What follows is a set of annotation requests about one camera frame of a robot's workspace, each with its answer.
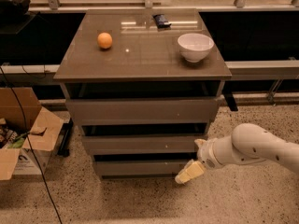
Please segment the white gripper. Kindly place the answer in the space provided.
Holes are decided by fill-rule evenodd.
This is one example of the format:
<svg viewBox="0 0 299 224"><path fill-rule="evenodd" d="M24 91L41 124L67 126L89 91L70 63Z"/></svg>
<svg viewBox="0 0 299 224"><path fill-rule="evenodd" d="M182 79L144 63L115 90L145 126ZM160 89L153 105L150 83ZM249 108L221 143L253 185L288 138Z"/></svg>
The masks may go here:
<svg viewBox="0 0 299 224"><path fill-rule="evenodd" d="M202 175L206 168L210 170L220 169L223 165L217 160L213 147L217 138L214 139L196 139L194 143L198 146L198 161L190 160L184 168L176 175L175 181L178 184L185 184L190 180Z"/></svg>

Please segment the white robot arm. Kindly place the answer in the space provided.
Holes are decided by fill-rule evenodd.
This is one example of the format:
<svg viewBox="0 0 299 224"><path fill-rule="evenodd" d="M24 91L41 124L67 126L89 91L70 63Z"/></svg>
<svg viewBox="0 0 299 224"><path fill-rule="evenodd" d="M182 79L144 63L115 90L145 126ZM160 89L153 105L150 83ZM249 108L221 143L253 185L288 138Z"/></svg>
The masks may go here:
<svg viewBox="0 0 299 224"><path fill-rule="evenodd" d="M196 139L197 159L191 159L176 175L178 184L202 175L205 170L220 169L228 164L249 165L274 161L299 173L299 145L287 142L264 128L243 123L223 138Z"/></svg>

